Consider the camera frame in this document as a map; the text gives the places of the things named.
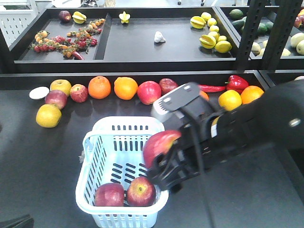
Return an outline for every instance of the black table surface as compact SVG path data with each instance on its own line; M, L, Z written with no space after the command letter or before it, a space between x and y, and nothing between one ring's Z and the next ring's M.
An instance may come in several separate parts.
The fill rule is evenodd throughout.
M29 90L0 91L0 222L30 214L36 228L96 228L75 200L82 140L97 120L149 116L151 105L114 95L82 104L69 99L59 125L46 129L35 122L42 104ZM253 148L170 192L154 227L210 228L207 199L217 228L302 228L304 205L293 179L304 182L287 151Z

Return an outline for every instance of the garlic bulb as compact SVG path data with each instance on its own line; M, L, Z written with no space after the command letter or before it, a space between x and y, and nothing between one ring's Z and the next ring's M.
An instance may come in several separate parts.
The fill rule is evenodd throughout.
M163 37L162 33L157 31L154 36L155 43L163 43L166 42L166 39Z

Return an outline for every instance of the yellow apple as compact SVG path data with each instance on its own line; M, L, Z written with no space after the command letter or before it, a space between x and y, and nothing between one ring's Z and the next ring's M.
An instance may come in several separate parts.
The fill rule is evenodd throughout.
M69 81L65 79L57 79L51 83L50 91L52 90L61 90L64 92L67 96L70 96L72 85Z

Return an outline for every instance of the red bell pepper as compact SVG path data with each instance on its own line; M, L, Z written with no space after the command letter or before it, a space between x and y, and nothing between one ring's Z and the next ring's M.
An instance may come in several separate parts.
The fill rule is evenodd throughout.
M235 90L237 91L239 94L243 92L243 90L249 86L249 83L243 79L242 77L238 76L238 75L231 75L228 78L228 82L226 89L227 90Z
M205 93L214 93L224 91L226 86L199 85L199 89Z

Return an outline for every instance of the white lid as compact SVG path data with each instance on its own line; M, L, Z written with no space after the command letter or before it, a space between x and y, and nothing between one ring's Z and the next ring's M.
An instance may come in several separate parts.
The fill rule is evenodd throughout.
M34 100L39 100L44 98L49 93L49 88L45 86L37 87L30 91L29 97Z

